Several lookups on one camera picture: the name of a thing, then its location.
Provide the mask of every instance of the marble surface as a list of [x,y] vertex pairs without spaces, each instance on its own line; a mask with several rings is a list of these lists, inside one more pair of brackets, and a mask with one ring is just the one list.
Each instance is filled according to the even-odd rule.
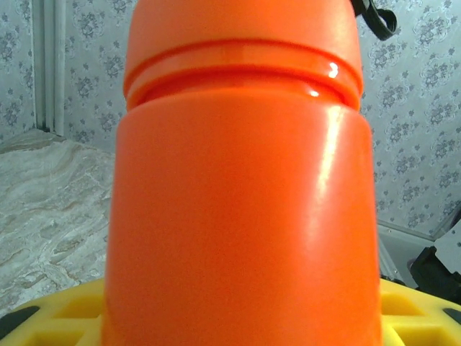
[[104,275],[113,164],[38,130],[0,145],[0,316]]

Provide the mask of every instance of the orange plastic container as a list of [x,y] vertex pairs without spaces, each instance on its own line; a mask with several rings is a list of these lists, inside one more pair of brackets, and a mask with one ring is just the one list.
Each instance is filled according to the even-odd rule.
[[362,85],[349,0],[138,2],[103,345],[381,345]]

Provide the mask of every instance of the floral wallpaper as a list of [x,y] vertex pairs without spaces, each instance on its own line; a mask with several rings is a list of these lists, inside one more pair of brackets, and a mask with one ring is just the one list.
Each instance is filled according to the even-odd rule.
[[[461,2],[375,0],[400,20],[375,38],[358,19],[362,114],[375,152],[378,217],[425,234],[461,200]],[[113,151],[135,0],[68,0],[66,136]]]
[[66,137],[114,151],[134,6],[135,0],[67,0]]
[[35,127],[30,0],[0,1],[0,143]]
[[384,43],[359,20],[378,217],[433,234],[461,201],[461,2],[376,3],[400,20]]

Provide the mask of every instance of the black strap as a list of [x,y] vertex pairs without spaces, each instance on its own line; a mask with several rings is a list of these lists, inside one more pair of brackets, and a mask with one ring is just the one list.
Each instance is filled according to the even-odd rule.
[[388,9],[377,9],[373,0],[351,0],[355,17],[363,16],[368,27],[382,41],[392,37],[397,30],[397,17]]

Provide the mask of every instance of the orange lid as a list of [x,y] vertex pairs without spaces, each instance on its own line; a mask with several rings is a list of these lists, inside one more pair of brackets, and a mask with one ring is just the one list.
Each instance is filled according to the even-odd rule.
[[[140,89],[145,92],[146,84],[162,79],[166,73],[182,70],[184,59],[170,61],[169,68],[155,68],[156,72],[150,71],[150,76],[140,83],[142,86],[136,85],[146,70],[172,56],[229,41],[241,41],[246,47],[248,42],[269,43],[324,57],[327,66],[332,62],[337,64],[340,74],[346,76],[345,81],[334,82],[339,89],[348,84],[345,93],[349,95],[345,98],[349,100],[345,103],[358,109],[363,81],[357,24],[350,0],[140,0],[133,15],[127,50],[124,93],[128,108],[136,106],[141,97],[133,96],[133,92]],[[188,71],[196,71],[204,67],[203,57],[206,56],[208,60],[214,59],[213,63],[206,63],[208,66],[217,63],[268,66],[268,56],[273,56],[275,51],[260,49],[257,54],[252,50],[250,53],[242,51],[240,55],[221,56],[219,62],[208,51],[200,57],[188,57],[185,65]],[[318,74],[317,67],[310,67],[311,58],[299,56],[296,64],[287,62],[293,59],[278,56],[270,65],[274,68],[296,65],[297,70]]]

